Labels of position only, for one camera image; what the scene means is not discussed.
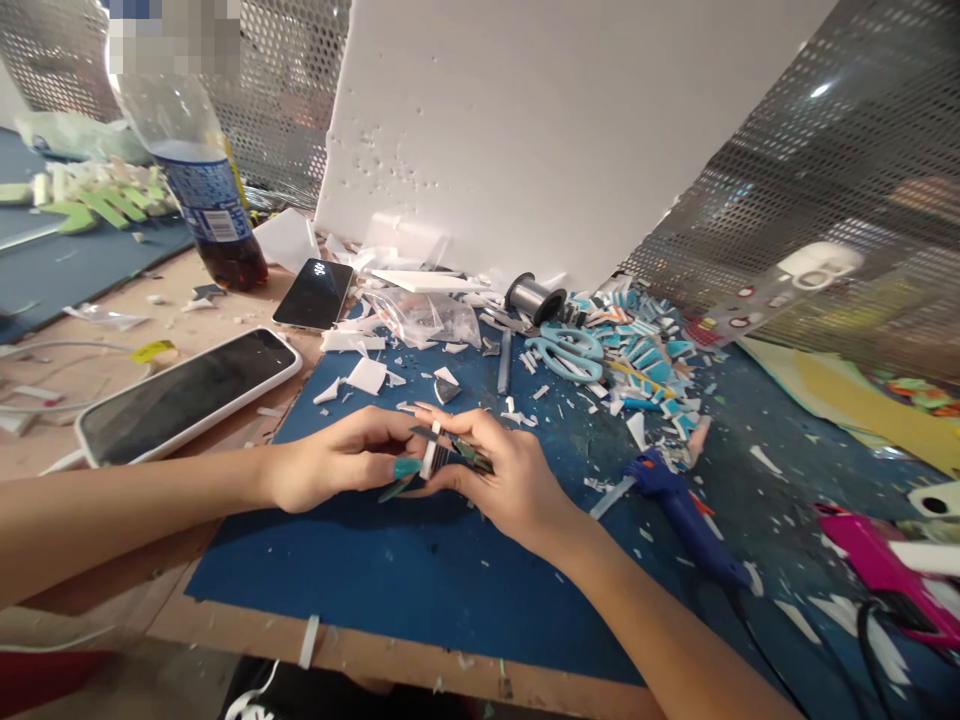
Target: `wooden table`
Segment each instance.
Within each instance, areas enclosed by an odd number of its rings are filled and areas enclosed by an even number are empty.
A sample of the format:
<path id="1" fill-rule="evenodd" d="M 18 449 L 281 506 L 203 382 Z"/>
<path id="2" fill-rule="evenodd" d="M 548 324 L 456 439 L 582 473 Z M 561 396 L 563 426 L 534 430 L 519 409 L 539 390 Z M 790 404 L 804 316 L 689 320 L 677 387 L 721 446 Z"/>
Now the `wooden table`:
<path id="1" fill-rule="evenodd" d="M 112 311 L 147 316 L 150 321 L 129 332 L 118 332 L 66 318 L 24 342 L 85 339 L 138 348 L 169 339 L 180 354 L 178 358 L 158 358 L 158 363 L 168 365 L 203 352 L 244 328 L 272 326 L 274 308 L 292 282 L 292 276 L 274 269 L 269 285 L 253 295 L 218 297 L 214 310 L 182 313 L 180 308 L 192 297 L 192 288 L 210 282 L 199 257 L 188 251 L 155 272 L 162 277 L 139 279 L 100 302 Z M 165 297 L 167 304 L 147 303 L 146 296 L 155 294 Z M 220 423 L 177 455 L 269 442 L 280 421 L 258 415 L 257 407 L 285 410 L 321 355 L 317 335 L 291 331 L 288 337 L 303 355 L 300 375 Z M 140 372 L 139 366 L 125 356 L 104 355 L 97 348 L 51 348 L 37 355 L 52 362 L 4 363 L 4 376 L 63 392 L 67 395 L 65 402 L 105 397 L 132 383 Z M 8 397 L 0 402 L 20 401 Z M 0 482 L 37 475 L 76 448 L 72 426 L 46 420 L 34 424 L 22 438 L 4 434 L 0 436 Z M 115 626 L 115 630 L 84 647 L 122 650 L 149 637 L 296 662 L 306 622 L 215 602 L 196 602 L 184 595 L 218 525 L 209 523 L 152 543 L 51 588 L 22 607 L 0 611 L 0 643 L 59 644 L 96 628 Z M 504 692 L 507 684 L 502 682 L 498 658 L 466 659 L 474 664 L 464 670 L 458 654 L 443 648 L 322 626 L 312 662 L 316 667 L 343 670 L 354 676 L 426 688 L 433 688 L 440 677 L 445 691 L 584 717 L 663 717 L 645 688 L 512 662 L 504 664 L 512 686 L 509 697 Z"/>

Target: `phone screen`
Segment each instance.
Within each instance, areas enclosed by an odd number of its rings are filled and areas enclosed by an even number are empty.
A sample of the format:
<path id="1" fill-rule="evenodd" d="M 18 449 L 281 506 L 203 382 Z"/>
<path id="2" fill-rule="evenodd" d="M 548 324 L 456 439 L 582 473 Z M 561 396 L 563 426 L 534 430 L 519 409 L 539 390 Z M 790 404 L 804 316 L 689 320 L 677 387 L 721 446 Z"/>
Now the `phone screen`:
<path id="1" fill-rule="evenodd" d="M 257 329 L 150 378 L 88 410 L 80 427 L 101 467 L 126 465 L 296 363 Z"/>
<path id="2" fill-rule="evenodd" d="M 349 265 L 308 260 L 274 313 L 274 321 L 329 330 L 340 319 L 352 279 L 353 268 Z"/>

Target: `scissor handle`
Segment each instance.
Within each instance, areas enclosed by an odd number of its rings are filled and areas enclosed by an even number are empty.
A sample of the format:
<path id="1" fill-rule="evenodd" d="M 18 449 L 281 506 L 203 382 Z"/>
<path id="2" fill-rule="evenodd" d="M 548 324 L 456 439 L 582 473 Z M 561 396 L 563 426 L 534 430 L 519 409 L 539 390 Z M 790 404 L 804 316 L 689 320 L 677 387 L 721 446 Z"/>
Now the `scissor handle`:
<path id="1" fill-rule="evenodd" d="M 598 362 L 603 360 L 603 345 L 593 335 L 583 330 L 543 325 L 540 327 L 540 336 L 580 357 Z"/>
<path id="2" fill-rule="evenodd" d="M 564 380 L 569 380 L 570 382 L 576 383 L 588 383 L 597 382 L 601 377 L 603 377 L 603 366 L 600 365 L 600 363 L 594 362 L 593 360 L 585 358 L 582 355 L 572 353 L 569 350 L 565 350 L 553 340 L 544 337 L 530 338 L 527 340 L 526 346 L 528 348 L 532 347 L 539 350 L 546 366 Z M 582 369 L 585 375 L 578 375 L 570 372 L 563 366 L 561 362 L 557 360 L 557 356 L 562 357 L 567 362 Z"/>

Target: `hand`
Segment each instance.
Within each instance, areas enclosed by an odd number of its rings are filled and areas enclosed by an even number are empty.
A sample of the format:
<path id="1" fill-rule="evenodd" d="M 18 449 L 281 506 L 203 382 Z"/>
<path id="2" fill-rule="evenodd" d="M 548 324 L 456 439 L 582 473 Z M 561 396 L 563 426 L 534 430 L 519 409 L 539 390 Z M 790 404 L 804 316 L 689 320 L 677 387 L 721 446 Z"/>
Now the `hand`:
<path id="1" fill-rule="evenodd" d="M 263 482 L 282 510 L 312 510 L 344 490 L 389 485 L 397 472 L 420 471 L 427 441 L 410 432 L 423 423 L 406 413 L 366 407 L 318 433 L 271 448 Z"/>
<path id="2" fill-rule="evenodd" d="M 400 497 L 426 497 L 445 488 L 456 490 L 473 500 L 504 535 L 544 558 L 571 530 L 589 519 L 560 487 L 536 436 L 507 430 L 484 410 L 450 415 L 425 403 L 417 404 L 421 408 L 418 420 L 439 420 L 444 430 L 490 458 L 493 473 L 478 475 L 462 465 L 447 465 L 430 478 L 426 488 Z"/>

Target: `white smartphone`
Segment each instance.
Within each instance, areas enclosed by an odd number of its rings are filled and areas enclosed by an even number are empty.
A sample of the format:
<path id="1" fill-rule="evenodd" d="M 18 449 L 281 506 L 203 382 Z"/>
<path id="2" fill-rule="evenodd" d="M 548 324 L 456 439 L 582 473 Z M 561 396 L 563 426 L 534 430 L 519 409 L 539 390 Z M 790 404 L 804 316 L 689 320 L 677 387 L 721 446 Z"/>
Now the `white smartphone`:
<path id="1" fill-rule="evenodd" d="M 162 458 L 303 367 L 300 354 L 256 328 L 91 405 L 77 418 L 91 467 Z"/>

